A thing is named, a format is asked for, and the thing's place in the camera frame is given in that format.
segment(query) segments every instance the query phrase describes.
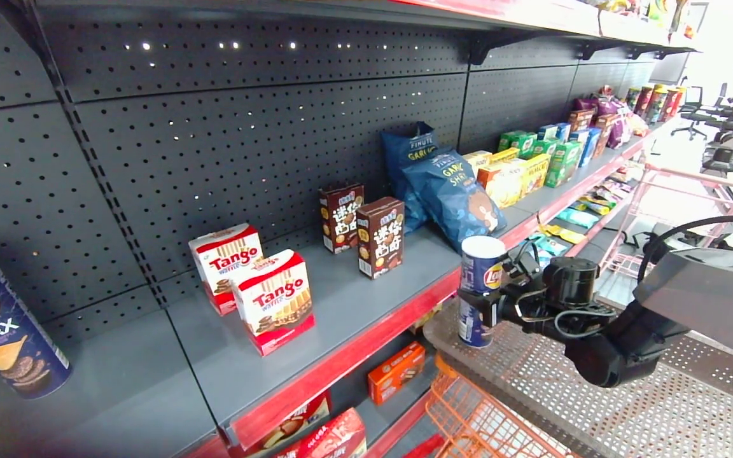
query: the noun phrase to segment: shelf bracket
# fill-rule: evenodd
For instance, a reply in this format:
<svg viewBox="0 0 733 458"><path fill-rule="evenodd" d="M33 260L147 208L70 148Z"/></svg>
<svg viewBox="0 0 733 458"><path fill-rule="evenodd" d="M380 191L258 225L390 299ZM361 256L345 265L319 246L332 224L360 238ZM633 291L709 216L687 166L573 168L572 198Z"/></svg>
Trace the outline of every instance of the shelf bracket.
<svg viewBox="0 0 733 458"><path fill-rule="evenodd" d="M606 40L596 41L595 43L588 41L587 44L582 46L582 50L579 52L578 58L581 60L590 60L593 58L593 54L596 54L596 52L599 52L600 50L614 49L623 45L623 41Z"/></svg>
<svg viewBox="0 0 733 458"><path fill-rule="evenodd" d="M658 46L658 45L634 46L629 49L629 54L627 55L627 58L629 60L638 60L638 58L640 58L642 54L648 53L648 52L654 52L655 59L662 60L667 55L680 54L683 52L692 52L692 49L670 48L668 46Z"/></svg>
<svg viewBox="0 0 733 458"><path fill-rule="evenodd" d="M509 46L521 41L533 40L539 37L556 37L567 35L567 32L559 30L518 30L503 29L499 32L478 32L471 39L471 55L468 56L468 62L471 65L482 65L488 53L492 49Z"/></svg>

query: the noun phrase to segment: orange shopping basket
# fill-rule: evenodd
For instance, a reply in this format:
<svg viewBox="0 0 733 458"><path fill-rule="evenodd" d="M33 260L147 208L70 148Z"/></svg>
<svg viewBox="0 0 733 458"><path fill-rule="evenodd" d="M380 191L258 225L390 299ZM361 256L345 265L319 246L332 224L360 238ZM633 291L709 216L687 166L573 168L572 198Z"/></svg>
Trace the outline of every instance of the orange shopping basket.
<svg viewBox="0 0 733 458"><path fill-rule="evenodd" d="M426 412L445 443L437 457L568 458L576 456L520 415L489 396L440 355Z"/></svg>

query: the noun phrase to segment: black cable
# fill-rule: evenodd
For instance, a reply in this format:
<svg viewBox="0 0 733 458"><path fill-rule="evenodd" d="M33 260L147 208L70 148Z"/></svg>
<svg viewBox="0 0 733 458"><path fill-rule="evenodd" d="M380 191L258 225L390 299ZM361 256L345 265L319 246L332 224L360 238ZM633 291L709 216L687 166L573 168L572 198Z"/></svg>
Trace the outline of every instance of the black cable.
<svg viewBox="0 0 733 458"><path fill-rule="evenodd" d="M649 244L648 247L646 247L646 250L643 253L643 260L641 261L641 266L638 269L638 282L641 283L641 281L643 281L643 276L646 275L646 268L649 266L649 259L652 257L654 252L656 252L663 245L664 240L672 237L672 235L684 231L689 231L690 229L694 229L696 227L720 223L733 223L733 215L698 219L697 221L692 221L691 223L681 224L680 226L673 227L672 229L669 229L669 231L666 231L663 234L659 235L658 238L653 240L652 243Z"/></svg>

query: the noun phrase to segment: chair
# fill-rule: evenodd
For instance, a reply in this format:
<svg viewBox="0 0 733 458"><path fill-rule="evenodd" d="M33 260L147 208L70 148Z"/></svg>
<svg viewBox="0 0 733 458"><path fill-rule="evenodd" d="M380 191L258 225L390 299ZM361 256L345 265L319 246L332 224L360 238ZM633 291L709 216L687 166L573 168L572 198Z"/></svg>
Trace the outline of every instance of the chair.
<svg viewBox="0 0 733 458"><path fill-rule="evenodd" d="M722 84L720 87L720 97L718 97L718 101L716 102L716 105L720 105L722 102L723 97L725 96L725 88L727 87L727 84ZM687 131L689 133L689 140L694 140L695 135L703 135L704 139L709 138L707 134L702 132L701 130L698 130L696 128L698 125L701 124L701 122L707 122L707 121L714 121L715 119L712 116L709 116L707 114L701 114L698 113L703 108L703 87L699 86L692 86L689 87L686 90L686 99L683 102L683 105L681 105L680 110L678 113L680 113L681 118L688 119L692 122L692 124L689 125L689 127L682 127L682 128L676 128L672 131L672 135L675 135L675 133L681 132L681 131Z"/></svg>

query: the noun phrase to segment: perforated metal tray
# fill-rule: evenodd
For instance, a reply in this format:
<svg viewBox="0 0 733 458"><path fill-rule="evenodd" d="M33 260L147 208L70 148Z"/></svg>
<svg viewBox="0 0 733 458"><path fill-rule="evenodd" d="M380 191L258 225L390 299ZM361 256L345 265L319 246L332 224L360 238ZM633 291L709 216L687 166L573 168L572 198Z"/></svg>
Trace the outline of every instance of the perforated metal tray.
<svg viewBox="0 0 733 458"><path fill-rule="evenodd" d="M733 351L686 336L651 377L599 388L564 346L509 323L492 343L457 337L457 303L425 325L448 365L582 456L733 458Z"/></svg>

